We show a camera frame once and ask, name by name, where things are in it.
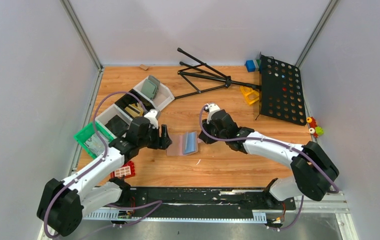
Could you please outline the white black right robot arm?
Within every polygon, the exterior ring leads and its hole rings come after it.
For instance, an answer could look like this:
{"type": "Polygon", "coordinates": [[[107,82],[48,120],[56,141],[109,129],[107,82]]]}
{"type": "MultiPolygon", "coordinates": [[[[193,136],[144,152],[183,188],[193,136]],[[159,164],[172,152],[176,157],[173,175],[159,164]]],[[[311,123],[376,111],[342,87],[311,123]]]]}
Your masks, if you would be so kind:
{"type": "Polygon", "coordinates": [[[265,200],[282,202],[286,199],[306,196],[321,201],[327,193],[339,193],[335,183],[339,170],[320,145],[309,141],[295,144],[277,140],[238,126],[232,117],[216,104],[206,104],[199,116],[199,139],[206,144],[224,142],[230,149],[247,155],[266,157],[292,171],[287,178],[275,178],[263,190],[265,200]]]}

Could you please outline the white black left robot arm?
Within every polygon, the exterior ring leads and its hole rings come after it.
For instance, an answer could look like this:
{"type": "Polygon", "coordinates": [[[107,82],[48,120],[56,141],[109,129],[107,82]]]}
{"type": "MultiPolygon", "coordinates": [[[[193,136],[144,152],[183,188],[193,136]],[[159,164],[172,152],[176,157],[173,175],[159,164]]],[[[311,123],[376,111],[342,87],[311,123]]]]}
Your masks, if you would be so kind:
{"type": "Polygon", "coordinates": [[[83,217],[101,207],[128,203],[131,186],[123,178],[112,177],[104,185],[98,184],[137,156],[140,149],[166,150],[172,144],[167,125],[157,125],[156,121],[152,117],[135,118],[91,163],[63,180],[53,178],[45,184],[36,216],[43,221],[49,238],[70,235],[83,217]],[[48,228],[56,234],[49,234],[48,228]]]}

